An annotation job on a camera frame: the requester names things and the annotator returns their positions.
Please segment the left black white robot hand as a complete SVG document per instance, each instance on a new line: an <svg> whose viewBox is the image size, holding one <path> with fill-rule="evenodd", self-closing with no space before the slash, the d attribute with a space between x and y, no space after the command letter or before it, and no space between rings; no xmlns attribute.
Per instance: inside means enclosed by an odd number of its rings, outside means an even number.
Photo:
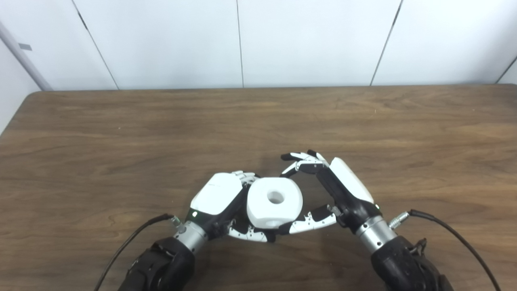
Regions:
<svg viewBox="0 0 517 291"><path fill-rule="evenodd" d="M248 191L260 179L255 173L216 173L195 195L186 220L203 230L210 241L223 236L275 243L276 234L253 226L247 214Z"/></svg>

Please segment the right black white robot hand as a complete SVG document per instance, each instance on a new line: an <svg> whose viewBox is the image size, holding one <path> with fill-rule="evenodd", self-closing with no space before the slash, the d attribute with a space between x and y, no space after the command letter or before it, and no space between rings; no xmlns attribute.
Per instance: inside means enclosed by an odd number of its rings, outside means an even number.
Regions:
<svg viewBox="0 0 517 291"><path fill-rule="evenodd" d="M334 223L360 236L370 219L382 215L366 186L341 158L335 157L329 162L314 150L290 152L280 158L292 161L280 177L291 177L296 173L315 175L334 200L333 206L321 206L311 211L314 223L333 219Z"/></svg>

